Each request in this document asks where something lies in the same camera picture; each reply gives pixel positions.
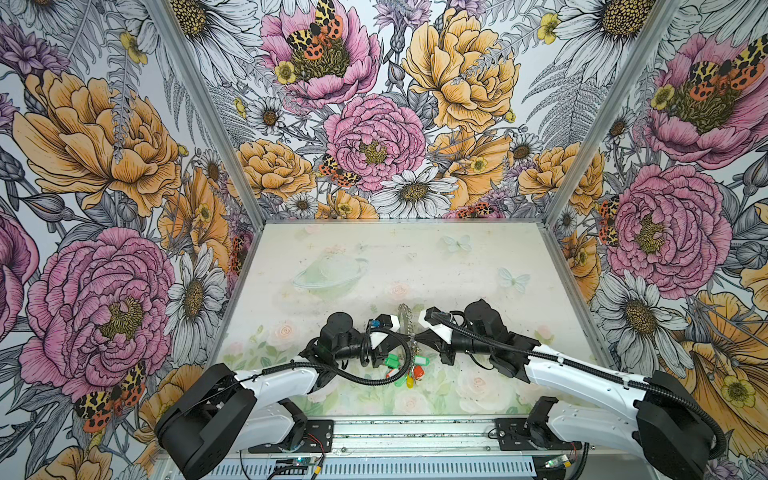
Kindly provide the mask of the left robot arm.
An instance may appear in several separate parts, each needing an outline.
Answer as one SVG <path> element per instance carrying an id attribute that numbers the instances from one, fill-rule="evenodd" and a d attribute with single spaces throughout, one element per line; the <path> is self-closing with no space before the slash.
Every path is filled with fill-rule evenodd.
<path id="1" fill-rule="evenodd" d="M 352 360 L 378 367 L 397 348 L 410 365 L 413 350 L 398 328 L 396 316 L 381 314 L 359 331 L 349 314 L 335 312 L 287 363 L 253 371 L 214 364 L 162 415 L 154 428 L 157 441 L 186 479 L 203 478 L 231 452 L 312 449 L 326 454 L 332 422 L 309 420 L 294 398 L 315 393 L 334 379 L 368 387 L 398 381 L 405 367 L 380 379 L 346 369 Z"/>

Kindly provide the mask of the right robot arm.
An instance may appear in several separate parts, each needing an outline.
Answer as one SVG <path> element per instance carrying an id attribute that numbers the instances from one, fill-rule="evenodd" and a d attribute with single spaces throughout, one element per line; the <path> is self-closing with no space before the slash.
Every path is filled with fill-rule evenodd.
<path id="1" fill-rule="evenodd" d="M 584 363 L 513 333 L 498 311 L 478 300 L 462 311 L 431 307 L 418 316 L 417 343 L 451 365 L 459 353 L 485 355 L 507 378 L 545 387 L 517 437 L 539 449 L 579 443 L 623 451 L 669 479 L 701 479 L 728 438 L 682 386 L 661 370 L 650 376 Z"/>

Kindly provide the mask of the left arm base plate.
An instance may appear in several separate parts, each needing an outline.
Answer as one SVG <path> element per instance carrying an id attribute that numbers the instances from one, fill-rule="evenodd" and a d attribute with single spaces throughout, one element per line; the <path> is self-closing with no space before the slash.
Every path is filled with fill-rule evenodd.
<path id="1" fill-rule="evenodd" d="M 267 453 L 329 453 L 332 449 L 335 422 L 310 419 L 294 426 L 287 437 L 278 443 L 262 443 L 247 449 L 250 454 Z"/>

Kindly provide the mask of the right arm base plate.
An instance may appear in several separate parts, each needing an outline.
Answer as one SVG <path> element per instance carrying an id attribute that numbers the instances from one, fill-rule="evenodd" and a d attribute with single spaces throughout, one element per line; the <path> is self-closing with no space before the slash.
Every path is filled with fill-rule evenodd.
<path id="1" fill-rule="evenodd" d="M 558 439 L 545 424 L 529 425 L 527 417 L 501 417 L 493 420 L 487 433 L 501 451 L 582 450 L 581 442 L 564 442 Z"/>

